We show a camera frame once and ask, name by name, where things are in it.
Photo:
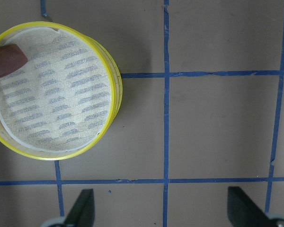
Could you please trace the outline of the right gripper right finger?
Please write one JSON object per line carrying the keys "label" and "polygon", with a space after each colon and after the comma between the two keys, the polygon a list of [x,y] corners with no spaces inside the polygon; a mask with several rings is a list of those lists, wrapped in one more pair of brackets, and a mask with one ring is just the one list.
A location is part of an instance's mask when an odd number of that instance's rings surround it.
{"label": "right gripper right finger", "polygon": [[233,227],[267,227],[269,218],[238,186],[228,187],[228,219]]}

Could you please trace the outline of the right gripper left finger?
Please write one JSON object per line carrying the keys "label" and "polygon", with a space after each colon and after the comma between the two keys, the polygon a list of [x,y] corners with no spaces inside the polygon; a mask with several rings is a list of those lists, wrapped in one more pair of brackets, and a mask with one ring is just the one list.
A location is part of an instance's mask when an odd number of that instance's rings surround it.
{"label": "right gripper left finger", "polygon": [[63,227],[92,227],[94,225],[94,191],[84,189],[79,194]]}

